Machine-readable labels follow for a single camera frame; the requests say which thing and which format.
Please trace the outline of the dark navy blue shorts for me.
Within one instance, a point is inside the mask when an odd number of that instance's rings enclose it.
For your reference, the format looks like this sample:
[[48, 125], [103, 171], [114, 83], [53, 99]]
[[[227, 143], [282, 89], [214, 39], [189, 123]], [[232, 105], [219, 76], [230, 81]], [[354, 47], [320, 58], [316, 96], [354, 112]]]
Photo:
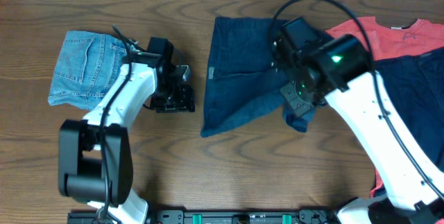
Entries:
[[201, 137], [234, 130], [283, 109], [284, 122], [306, 132], [315, 110], [297, 117], [280, 93], [288, 83], [267, 47], [270, 19], [217, 17], [205, 85]]

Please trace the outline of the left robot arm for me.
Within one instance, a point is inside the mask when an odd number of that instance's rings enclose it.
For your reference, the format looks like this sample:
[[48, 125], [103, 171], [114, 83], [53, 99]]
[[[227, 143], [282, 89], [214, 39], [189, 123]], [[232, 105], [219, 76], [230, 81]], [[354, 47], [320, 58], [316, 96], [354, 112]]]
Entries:
[[119, 76], [81, 120], [60, 127], [58, 187], [92, 210], [73, 211], [68, 223], [153, 223], [148, 203], [133, 189], [129, 131], [139, 111], [194, 112], [190, 68], [172, 63], [174, 46], [153, 37], [146, 49], [124, 41]]

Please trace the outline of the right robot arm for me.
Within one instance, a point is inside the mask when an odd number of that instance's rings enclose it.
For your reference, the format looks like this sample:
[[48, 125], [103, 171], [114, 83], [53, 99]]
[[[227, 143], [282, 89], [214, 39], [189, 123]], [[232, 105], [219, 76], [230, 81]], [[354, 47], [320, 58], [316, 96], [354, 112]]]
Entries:
[[272, 45], [292, 112], [328, 104], [375, 167], [370, 197], [340, 206], [335, 221], [442, 223], [443, 27], [419, 19], [386, 28], [360, 17], [320, 31], [297, 18]]

